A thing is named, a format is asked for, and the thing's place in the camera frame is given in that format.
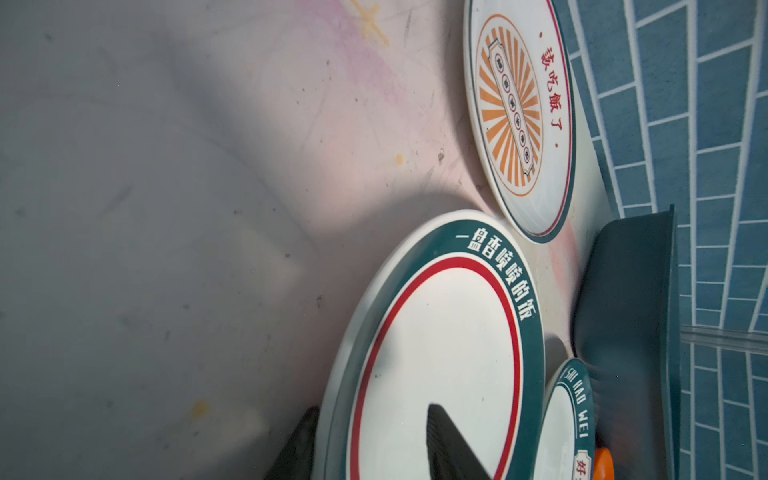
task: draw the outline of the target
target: oval plate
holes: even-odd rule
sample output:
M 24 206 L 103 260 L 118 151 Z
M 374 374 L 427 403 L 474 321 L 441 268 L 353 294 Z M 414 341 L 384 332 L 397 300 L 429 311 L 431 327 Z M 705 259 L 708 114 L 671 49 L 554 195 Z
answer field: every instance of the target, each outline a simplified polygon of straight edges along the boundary
M 594 401 L 587 367 L 563 362 L 547 387 L 547 408 L 538 441 L 534 480 L 591 480 Z
M 505 216 L 536 243 L 558 235 L 576 165 L 571 66 L 550 0 L 467 0 L 472 130 Z
M 530 478 L 544 340 L 530 269 L 496 220 L 429 221 L 384 263 L 347 327 L 323 397 L 315 479 L 429 478 L 442 405 L 491 477 Z

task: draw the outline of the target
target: yellow stain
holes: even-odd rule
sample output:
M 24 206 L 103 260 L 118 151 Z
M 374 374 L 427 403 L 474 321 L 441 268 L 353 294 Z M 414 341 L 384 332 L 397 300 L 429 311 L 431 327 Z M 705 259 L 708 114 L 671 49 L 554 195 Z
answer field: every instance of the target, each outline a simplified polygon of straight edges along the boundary
M 208 413 L 210 413 L 210 405 L 205 400 L 197 400 L 190 410 L 193 420 L 200 420 L 208 415 Z
M 384 32 L 381 31 L 381 28 L 376 24 L 376 16 L 379 14 L 379 4 L 373 4 L 373 7 L 371 8 L 364 8 L 357 0 L 349 0 L 352 2 L 352 5 L 357 8 L 357 12 L 360 13 L 360 17 L 362 17 L 362 37 L 368 38 L 368 34 L 370 32 L 374 32 L 379 36 L 379 40 L 382 41 L 382 43 L 389 47 L 389 39 L 384 35 Z

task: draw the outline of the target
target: orange object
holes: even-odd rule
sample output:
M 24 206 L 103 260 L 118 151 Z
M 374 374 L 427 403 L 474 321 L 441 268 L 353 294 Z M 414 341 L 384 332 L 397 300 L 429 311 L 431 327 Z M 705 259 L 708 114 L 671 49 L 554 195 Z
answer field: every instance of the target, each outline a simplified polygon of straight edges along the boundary
M 608 449 L 598 449 L 594 453 L 593 480 L 614 480 L 614 458 Z

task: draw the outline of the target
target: pink stain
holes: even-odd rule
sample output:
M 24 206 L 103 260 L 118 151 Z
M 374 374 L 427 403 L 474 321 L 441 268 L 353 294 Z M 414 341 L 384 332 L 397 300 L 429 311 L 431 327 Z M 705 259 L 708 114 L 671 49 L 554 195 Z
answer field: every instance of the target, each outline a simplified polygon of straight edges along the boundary
M 578 245 L 570 219 L 565 221 L 560 233 L 549 243 L 549 257 L 554 281 L 566 302 L 567 314 L 570 315 L 581 284 Z
M 339 0 L 296 0 L 296 7 L 329 27 L 336 37 L 336 53 L 342 58 L 351 82 L 373 87 L 387 103 L 403 106 L 405 88 L 371 46 L 372 39 L 363 38 L 358 21 Z

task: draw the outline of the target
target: orange sunburst pattern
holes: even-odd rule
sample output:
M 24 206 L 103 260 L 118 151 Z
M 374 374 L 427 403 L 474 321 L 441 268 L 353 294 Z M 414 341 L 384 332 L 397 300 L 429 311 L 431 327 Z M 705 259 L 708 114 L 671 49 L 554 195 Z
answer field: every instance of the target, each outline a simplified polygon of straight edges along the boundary
M 497 178 L 513 194 L 525 196 L 541 170 L 543 145 L 531 56 L 517 29 L 501 16 L 486 23 L 480 39 L 475 84 L 485 147 L 498 169 Z M 502 77 L 509 77 L 512 85 Z

